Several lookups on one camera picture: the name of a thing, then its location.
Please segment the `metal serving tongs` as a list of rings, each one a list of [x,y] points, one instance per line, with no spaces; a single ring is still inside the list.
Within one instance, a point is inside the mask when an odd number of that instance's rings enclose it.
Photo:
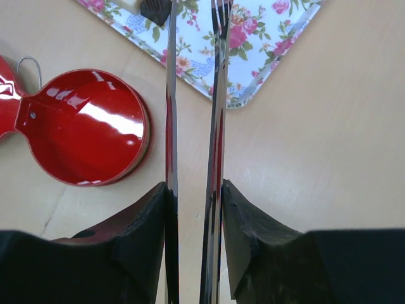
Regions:
[[[208,177],[202,245],[200,303],[219,303],[223,159],[227,105],[230,17],[232,1],[212,1],[215,37],[215,76],[209,138]],[[166,57],[165,179],[168,188],[165,218],[165,301],[179,303],[178,144],[176,105],[177,3],[172,2]]]

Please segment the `dark square chocolate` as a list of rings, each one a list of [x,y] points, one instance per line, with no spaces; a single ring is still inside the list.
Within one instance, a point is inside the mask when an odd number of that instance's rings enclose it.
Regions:
[[[162,27],[171,13],[171,0],[143,0],[140,4],[143,17]]]

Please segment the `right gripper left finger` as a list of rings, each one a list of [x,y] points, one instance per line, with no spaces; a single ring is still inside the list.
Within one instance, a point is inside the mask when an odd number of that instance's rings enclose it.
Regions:
[[[72,237],[1,232],[2,303],[154,303],[165,183]]]

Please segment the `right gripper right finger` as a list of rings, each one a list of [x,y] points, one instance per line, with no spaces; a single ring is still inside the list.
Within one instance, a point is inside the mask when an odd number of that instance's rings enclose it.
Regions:
[[[223,228],[237,303],[403,303],[404,230],[301,233],[223,183]]]

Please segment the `white cube chocolate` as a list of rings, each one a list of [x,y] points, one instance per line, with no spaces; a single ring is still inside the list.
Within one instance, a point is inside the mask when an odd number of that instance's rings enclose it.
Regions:
[[[112,0],[120,8],[125,9],[133,15],[139,14],[142,0]]]

